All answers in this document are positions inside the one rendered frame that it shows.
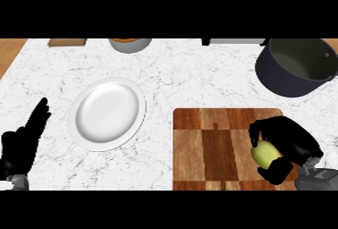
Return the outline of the brown wooden block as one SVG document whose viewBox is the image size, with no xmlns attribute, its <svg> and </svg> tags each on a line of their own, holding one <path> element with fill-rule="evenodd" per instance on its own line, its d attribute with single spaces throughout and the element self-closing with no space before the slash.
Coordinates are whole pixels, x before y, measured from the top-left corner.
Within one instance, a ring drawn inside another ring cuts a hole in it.
<svg viewBox="0 0 338 229">
<path fill-rule="evenodd" d="M 82 47 L 85 41 L 85 38 L 51 38 L 47 45 L 50 47 Z"/>
</svg>

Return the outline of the grey bowl with orange contents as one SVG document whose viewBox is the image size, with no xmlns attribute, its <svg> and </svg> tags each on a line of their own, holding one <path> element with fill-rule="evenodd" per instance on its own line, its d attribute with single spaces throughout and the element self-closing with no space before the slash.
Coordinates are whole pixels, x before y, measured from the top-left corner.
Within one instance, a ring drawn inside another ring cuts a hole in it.
<svg viewBox="0 0 338 229">
<path fill-rule="evenodd" d="M 121 42 L 119 40 L 109 39 L 110 46 L 116 51 L 124 54 L 131 54 L 140 52 L 150 44 L 150 38 L 137 38 L 130 42 Z"/>
</svg>

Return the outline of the brown wooden cutting board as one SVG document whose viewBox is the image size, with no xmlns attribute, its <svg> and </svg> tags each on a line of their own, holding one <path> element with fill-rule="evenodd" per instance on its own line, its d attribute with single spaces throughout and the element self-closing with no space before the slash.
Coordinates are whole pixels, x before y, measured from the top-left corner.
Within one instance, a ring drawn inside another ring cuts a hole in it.
<svg viewBox="0 0 338 229">
<path fill-rule="evenodd" d="M 277 108 L 177 108 L 172 112 L 175 191 L 292 191 L 298 171 L 270 184 L 251 158 L 249 124 L 282 115 Z"/>
</svg>

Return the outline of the yellow-green lemon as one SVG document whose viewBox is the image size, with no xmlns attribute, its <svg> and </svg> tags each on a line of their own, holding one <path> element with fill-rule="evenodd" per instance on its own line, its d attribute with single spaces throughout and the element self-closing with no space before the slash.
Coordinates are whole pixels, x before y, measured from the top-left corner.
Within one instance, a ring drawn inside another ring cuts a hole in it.
<svg viewBox="0 0 338 229">
<path fill-rule="evenodd" d="M 258 166 L 262 169 L 268 169 L 271 161 L 282 157 L 282 153 L 268 141 L 260 140 L 257 142 L 257 147 L 251 148 L 251 157 L 254 158 Z"/>
</svg>

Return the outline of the dark grey pot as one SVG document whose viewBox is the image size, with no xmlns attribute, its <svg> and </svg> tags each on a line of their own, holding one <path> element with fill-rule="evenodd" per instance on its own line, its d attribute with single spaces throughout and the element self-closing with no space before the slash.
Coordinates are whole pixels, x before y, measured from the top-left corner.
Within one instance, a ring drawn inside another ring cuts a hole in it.
<svg viewBox="0 0 338 229">
<path fill-rule="evenodd" d="M 255 72 L 274 94 L 299 98 L 338 75 L 338 54 L 322 38 L 271 38 L 257 58 Z"/>
</svg>

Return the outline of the grey appliance with black edge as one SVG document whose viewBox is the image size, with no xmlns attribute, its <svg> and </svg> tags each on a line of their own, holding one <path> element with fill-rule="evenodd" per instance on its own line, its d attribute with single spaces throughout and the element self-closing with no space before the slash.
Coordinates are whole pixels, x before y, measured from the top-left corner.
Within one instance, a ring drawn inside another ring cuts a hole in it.
<svg viewBox="0 0 338 229">
<path fill-rule="evenodd" d="M 260 44 L 265 45 L 268 38 L 202 38 L 202 46 L 211 44 Z"/>
</svg>

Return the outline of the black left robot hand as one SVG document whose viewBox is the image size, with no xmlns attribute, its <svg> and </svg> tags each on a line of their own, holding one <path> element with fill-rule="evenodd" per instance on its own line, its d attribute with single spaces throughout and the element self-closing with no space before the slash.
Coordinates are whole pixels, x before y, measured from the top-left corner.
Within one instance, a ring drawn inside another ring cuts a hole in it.
<svg viewBox="0 0 338 229">
<path fill-rule="evenodd" d="M 41 98 L 26 124 L 1 134 L 0 181 L 16 174 L 28 174 L 50 115 L 47 98 Z"/>
</svg>

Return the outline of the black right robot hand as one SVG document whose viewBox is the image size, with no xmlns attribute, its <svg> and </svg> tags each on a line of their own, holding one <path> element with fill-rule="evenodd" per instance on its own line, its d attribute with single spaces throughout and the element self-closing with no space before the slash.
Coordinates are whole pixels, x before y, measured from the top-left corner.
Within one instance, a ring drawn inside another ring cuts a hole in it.
<svg viewBox="0 0 338 229">
<path fill-rule="evenodd" d="M 258 168 L 257 172 L 273 184 L 282 184 L 293 169 L 293 164 L 310 167 L 323 157 L 319 143 L 302 126 L 286 116 L 273 116 L 255 120 L 249 124 L 251 145 L 255 148 L 258 138 L 262 138 L 282 153 L 282 157 L 271 160 L 268 168 Z"/>
</svg>

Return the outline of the white oval plate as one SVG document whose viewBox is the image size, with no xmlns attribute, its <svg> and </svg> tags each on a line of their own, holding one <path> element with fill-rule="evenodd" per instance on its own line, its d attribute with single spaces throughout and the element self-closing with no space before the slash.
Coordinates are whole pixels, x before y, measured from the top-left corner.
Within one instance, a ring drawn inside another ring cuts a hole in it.
<svg viewBox="0 0 338 229">
<path fill-rule="evenodd" d="M 124 78 L 105 78 L 78 95 L 69 109 L 69 136 L 90 151 L 118 148 L 139 131 L 146 114 L 144 94 Z"/>
</svg>

